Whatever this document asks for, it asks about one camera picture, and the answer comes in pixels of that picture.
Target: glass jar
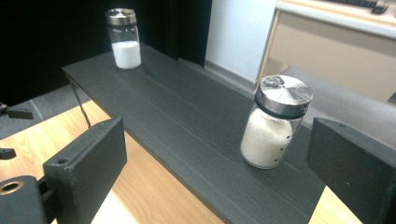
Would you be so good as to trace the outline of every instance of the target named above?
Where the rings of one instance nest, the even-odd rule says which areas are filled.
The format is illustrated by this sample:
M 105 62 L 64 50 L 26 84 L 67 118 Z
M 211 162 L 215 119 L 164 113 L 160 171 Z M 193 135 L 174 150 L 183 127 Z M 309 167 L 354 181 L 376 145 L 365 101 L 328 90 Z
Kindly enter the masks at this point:
M 141 64 L 136 15 L 132 9 L 114 8 L 106 12 L 107 32 L 118 68 Z
M 256 91 L 241 143 L 243 158 L 253 166 L 278 166 L 312 100 L 312 91 L 294 77 L 264 77 Z

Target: gray floor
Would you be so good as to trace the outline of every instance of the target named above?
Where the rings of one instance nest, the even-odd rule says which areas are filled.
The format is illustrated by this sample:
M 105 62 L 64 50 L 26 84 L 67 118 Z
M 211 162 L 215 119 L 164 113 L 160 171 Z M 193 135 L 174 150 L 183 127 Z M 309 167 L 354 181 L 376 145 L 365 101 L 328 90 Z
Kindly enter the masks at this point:
M 81 90 L 77 90 L 82 103 L 90 98 Z M 61 87 L 56 91 L 38 96 L 29 101 L 11 106 L 12 109 L 27 109 L 33 113 L 34 119 L 10 119 L 7 115 L 0 117 L 0 140 L 14 133 L 23 131 L 43 120 L 50 119 L 64 111 L 78 105 L 76 95 L 70 85 Z

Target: white countertop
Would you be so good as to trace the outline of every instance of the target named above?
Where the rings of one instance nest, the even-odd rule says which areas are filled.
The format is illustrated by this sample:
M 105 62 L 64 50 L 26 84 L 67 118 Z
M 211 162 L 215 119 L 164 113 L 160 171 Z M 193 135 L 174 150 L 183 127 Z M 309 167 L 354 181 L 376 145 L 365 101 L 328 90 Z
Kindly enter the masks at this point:
M 278 0 L 276 9 L 396 39 L 395 4 L 381 15 L 372 14 L 370 8 L 322 0 Z

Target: wooden floor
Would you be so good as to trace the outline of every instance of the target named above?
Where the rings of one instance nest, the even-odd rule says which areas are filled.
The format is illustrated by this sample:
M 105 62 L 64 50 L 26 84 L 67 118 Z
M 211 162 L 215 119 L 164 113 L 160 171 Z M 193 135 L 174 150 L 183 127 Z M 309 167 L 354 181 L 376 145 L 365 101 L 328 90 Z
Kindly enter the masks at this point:
M 92 101 L 84 109 L 92 125 L 109 119 Z M 18 175 L 40 178 L 42 163 L 87 128 L 75 107 L 1 140 L 0 147 L 15 148 L 17 157 L 0 161 L 0 182 Z M 92 223 L 223 223 L 127 133 L 125 141 L 128 162 Z M 326 188 L 310 223 L 360 222 Z

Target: silver metal lid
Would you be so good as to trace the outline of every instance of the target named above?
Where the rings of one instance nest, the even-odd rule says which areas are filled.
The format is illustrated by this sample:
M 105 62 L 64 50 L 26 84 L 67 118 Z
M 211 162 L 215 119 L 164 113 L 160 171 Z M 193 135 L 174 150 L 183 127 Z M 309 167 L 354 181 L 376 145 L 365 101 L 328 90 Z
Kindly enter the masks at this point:
M 260 81 L 256 104 L 267 114 L 280 119 L 298 119 L 305 115 L 312 91 L 295 77 L 272 75 Z
M 136 24 L 136 15 L 133 9 L 113 8 L 106 13 L 106 22 L 111 25 L 131 25 Z

